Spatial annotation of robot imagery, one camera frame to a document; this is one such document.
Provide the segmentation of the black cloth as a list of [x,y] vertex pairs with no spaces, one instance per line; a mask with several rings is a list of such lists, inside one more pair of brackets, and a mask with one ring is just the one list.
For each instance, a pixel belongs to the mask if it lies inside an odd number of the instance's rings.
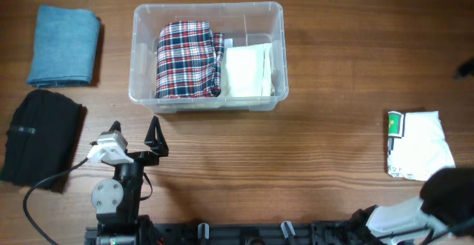
[[7,130],[1,180],[31,187],[65,170],[73,154],[81,112],[81,104],[60,93],[28,93]]

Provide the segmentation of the cream cloth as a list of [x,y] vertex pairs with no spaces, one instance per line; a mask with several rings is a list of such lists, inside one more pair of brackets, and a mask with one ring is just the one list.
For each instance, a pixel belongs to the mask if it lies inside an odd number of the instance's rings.
[[225,48],[219,97],[271,96],[272,56],[271,43]]

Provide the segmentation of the red plaid cloth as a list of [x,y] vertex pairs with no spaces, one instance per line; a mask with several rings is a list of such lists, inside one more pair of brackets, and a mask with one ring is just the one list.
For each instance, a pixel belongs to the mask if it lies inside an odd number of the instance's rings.
[[221,94],[224,34],[208,21],[175,21],[160,32],[156,98],[209,98]]

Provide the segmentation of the white printed t-shirt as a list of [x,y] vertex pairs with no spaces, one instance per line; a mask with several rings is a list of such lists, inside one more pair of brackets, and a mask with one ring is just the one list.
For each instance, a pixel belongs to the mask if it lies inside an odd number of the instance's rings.
[[389,111],[387,137],[387,173],[394,178],[427,181],[455,167],[437,111]]

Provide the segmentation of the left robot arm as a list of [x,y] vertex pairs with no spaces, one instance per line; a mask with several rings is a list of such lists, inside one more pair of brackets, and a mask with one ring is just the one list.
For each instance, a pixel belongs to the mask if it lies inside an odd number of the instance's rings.
[[150,198],[141,194],[143,183],[150,181],[144,168],[159,165],[160,158],[169,154],[156,116],[150,122],[144,144],[149,150],[129,152],[118,121],[92,143],[87,159],[113,167],[114,175],[93,188],[91,201],[96,209],[98,225],[86,230],[86,244],[165,243],[150,217],[138,213],[140,203]]

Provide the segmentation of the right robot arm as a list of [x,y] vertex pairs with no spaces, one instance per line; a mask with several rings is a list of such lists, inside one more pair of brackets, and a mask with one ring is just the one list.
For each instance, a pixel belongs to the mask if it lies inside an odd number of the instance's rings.
[[430,244],[473,235],[473,168],[456,167],[438,112],[388,113],[387,172],[422,181],[417,197],[360,209],[345,224],[354,244]]

